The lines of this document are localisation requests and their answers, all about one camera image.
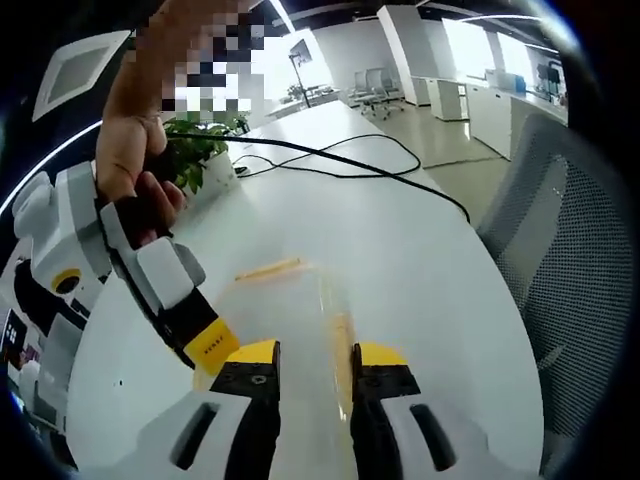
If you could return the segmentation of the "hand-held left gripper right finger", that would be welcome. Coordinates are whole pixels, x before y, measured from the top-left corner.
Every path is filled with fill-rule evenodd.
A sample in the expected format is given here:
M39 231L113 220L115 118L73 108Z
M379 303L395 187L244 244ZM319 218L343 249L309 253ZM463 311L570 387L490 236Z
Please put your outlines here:
M357 343L351 354L350 431L360 479L493 479L484 432L421 390L394 349Z

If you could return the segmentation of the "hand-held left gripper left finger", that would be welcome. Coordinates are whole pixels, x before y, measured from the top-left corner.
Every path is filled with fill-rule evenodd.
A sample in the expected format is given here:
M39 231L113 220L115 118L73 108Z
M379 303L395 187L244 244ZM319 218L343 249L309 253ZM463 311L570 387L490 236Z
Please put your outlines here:
M280 343L249 345L207 391L150 422L127 458L129 479L267 479L280 434Z

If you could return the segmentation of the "person's right hand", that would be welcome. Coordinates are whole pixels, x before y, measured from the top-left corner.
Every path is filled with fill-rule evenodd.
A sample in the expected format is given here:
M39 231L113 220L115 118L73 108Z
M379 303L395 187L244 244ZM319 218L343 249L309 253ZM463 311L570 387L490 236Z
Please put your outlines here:
M170 230L185 206L183 192L145 169L167 146L160 118L106 117L96 145L96 186L104 204L121 206L132 247Z

